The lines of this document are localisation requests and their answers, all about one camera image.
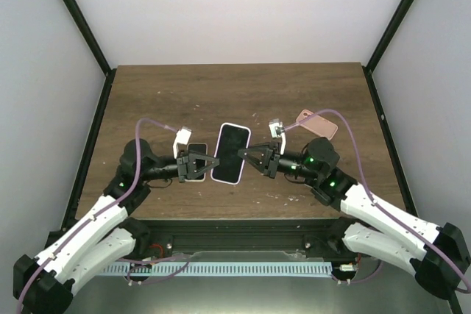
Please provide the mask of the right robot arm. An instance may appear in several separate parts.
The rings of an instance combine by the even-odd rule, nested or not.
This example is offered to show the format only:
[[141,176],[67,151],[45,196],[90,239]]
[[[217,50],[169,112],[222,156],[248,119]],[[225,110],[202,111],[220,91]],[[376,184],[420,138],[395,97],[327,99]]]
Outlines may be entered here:
[[351,216],[327,238],[335,257],[348,252],[373,256],[403,269],[433,296],[449,300],[470,266],[462,231],[424,221],[382,200],[338,168],[339,155],[327,138],[315,138],[299,152],[282,143],[262,143],[240,149],[239,157],[264,176],[282,173],[299,177],[315,199]]

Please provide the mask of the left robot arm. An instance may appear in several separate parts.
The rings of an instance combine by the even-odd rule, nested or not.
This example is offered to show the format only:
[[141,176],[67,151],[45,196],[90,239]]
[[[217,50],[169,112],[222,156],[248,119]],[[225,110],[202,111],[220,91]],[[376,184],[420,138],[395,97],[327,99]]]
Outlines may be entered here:
[[172,156],[157,156],[145,140],[131,140],[92,208],[39,254],[16,261],[17,313],[64,313],[84,285],[108,265],[144,257],[150,249],[149,229],[132,213],[150,194],[148,183],[189,182],[218,165],[218,158],[196,151],[175,149]]

